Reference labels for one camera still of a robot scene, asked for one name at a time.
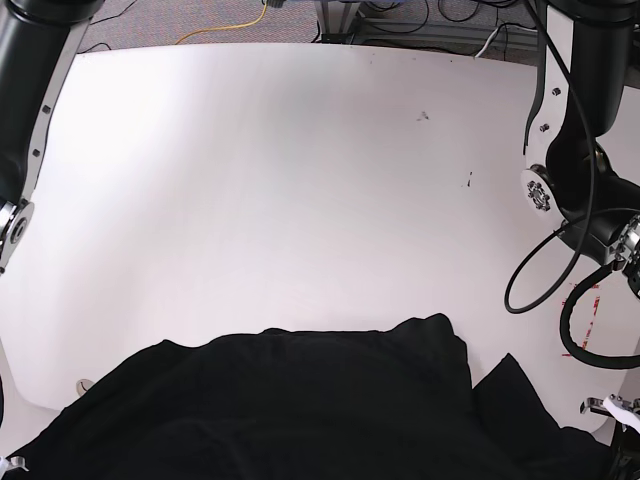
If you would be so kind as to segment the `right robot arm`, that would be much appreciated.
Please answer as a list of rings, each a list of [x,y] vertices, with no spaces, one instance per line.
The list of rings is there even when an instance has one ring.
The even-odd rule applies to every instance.
[[[1,271],[35,205],[53,110],[82,39],[103,2],[1,3]]]

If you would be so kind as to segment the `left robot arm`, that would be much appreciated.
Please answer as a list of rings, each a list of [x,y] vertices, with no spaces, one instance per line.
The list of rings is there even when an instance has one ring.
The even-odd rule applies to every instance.
[[[525,124],[521,176],[530,207],[551,233],[518,264],[503,302],[514,315],[544,304],[568,279],[580,258],[596,270],[567,293],[559,314],[565,354],[601,371],[639,366],[636,354],[606,355],[576,342],[571,320],[578,302],[597,284],[621,273],[639,291],[639,186],[621,177],[599,142],[619,112],[637,24],[636,1],[527,1],[537,35],[537,74]],[[527,264],[552,240],[572,251],[559,277],[530,302],[511,301]]]

